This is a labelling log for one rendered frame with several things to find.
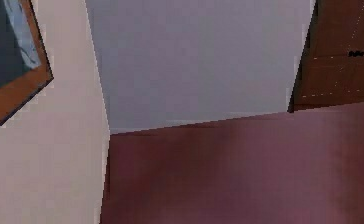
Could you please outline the brown framed wall picture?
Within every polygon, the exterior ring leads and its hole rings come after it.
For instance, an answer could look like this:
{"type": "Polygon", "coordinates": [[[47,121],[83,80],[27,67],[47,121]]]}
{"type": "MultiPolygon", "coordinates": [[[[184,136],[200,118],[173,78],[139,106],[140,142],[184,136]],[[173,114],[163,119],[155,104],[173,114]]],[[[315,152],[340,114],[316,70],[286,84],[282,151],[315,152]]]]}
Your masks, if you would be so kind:
{"type": "Polygon", "coordinates": [[[52,80],[32,0],[0,0],[0,127],[52,80]]]}

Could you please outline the brown wooden room door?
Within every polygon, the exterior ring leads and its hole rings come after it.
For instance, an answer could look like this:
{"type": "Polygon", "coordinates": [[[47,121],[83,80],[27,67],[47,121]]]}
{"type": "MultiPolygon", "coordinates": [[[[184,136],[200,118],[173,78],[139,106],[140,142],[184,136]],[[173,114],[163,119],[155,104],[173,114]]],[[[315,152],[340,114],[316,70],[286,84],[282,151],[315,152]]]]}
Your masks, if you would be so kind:
{"type": "Polygon", "coordinates": [[[288,111],[364,102],[364,0],[315,0],[288,111]]]}

